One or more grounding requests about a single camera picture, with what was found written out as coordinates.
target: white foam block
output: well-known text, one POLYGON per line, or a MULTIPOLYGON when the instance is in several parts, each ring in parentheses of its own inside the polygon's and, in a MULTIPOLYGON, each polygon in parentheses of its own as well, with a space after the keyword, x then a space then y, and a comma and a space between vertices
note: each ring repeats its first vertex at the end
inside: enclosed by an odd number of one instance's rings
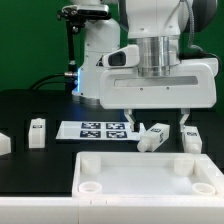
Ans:
POLYGON ((46 133, 45 119, 33 119, 30 123, 30 130, 28 134, 29 148, 45 148, 45 133, 46 133))
POLYGON ((0 155, 11 153, 11 140, 0 133, 0 155))

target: black tabletop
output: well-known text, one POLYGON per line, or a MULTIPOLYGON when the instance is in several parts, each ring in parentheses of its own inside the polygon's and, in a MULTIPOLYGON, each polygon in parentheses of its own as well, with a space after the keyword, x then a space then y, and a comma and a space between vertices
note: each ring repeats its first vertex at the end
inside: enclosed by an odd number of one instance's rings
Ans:
MULTIPOLYGON (((71 196, 76 154, 80 151, 137 152, 133 141, 58 141, 61 121, 126 121, 122 110, 80 105, 63 91, 0 92, 0 133, 11 138, 12 153, 0 157, 0 196, 71 196), (29 149, 31 119, 46 119, 46 148, 29 149)), ((179 110, 137 110, 146 128, 169 124, 170 138, 157 152, 183 152, 179 110)), ((212 110, 192 110, 186 123, 197 126, 202 153, 224 169, 224 117, 212 110)))

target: small white object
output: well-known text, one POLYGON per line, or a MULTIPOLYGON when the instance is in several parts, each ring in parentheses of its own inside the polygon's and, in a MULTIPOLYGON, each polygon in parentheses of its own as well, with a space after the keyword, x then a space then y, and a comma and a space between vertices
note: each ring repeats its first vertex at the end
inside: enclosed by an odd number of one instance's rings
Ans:
POLYGON ((102 193, 102 185, 97 182, 84 182, 79 185, 79 192, 85 194, 99 194, 102 193))
POLYGON ((7 153, 11 153, 10 138, 0 133, 0 156, 7 153))
POLYGON ((101 158, 97 155, 83 155, 81 159, 82 173, 97 175, 101 171, 101 158))
POLYGON ((29 130, 29 148, 45 148, 46 121, 45 119, 32 119, 29 130))
POLYGON ((155 151, 163 142, 169 138, 170 125, 157 123, 146 131, 138 143, 140 152, 155 151))
POLYGON ((106 68, 130 68, 135 67, 140 62, 140 55, 139 55, 139 47, 137 45, 128 45, 127 47, 121 48, 113 53, 107 54, 103 56, 103 66, 106 68), (114 66, 110 64, 110 57, 113 55, 122 53, 125 55, 126 63, 122 66, 114 66))
POLYGON ((190 155, 183 155, 174 160, 174 173, 188 177, 194 171, 194 158, 190 155))
POLYGON ((192 185, 192 190, 194 194, 203 196, 212 196, 216 194, 216 189, 210 184, 196 183, 192 185))
POLYGON ((200 154, 202 149, 202 141, 197 127, 185 126, 182 133, 182 141, 184 152, 200 154))

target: green wall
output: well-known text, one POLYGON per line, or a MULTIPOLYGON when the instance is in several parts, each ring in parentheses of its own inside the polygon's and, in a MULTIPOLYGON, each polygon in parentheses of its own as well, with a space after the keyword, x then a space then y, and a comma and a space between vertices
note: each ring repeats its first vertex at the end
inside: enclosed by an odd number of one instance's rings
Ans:
MULTIPOLYGON (((67 0, 1 0, 0 1, 0 90, 26 89, 34 81, 67 69, 67 45, 64 21, 58 22, 56 12, 67 0)), ((117 19, 116 6, 111 6, 117 19)), ((224 61, 224 0, 219 0, 218 13, 203 32, 196 35, 195 44, 217 54, 224 61)), ((181 46, 188 35, 182 36, 181 46)), ((75 37, 76 56, 83 57, 83 34, 75 37)), ((126 44, 122 31, 121 46, 126 44)), ((218 103, 224 114, 223 73, 216 78, 218 103)))

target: white connector piece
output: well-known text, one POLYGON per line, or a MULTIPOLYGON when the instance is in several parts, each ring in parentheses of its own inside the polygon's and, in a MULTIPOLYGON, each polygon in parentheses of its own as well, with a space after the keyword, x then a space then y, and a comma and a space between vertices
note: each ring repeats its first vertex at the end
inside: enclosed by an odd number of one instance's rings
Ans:
POLYGON ((185 126, 182 133, 182 141, 185 153, 201 153, 202 141, 197 127, 185 126))
POLYGON ((29 130, 29 148, 45 148, 46 121, 45 119, 33 119, 29 130))
POLYGON ((170 125, 157 123, 146 131, 138 143, 138 150, 140 152, 151 151, 154 152, 163 142, 169 138, 170 125))
POLYGON ((0 156, 8 153, 11 153, 10 138, 0 133, 0 156))

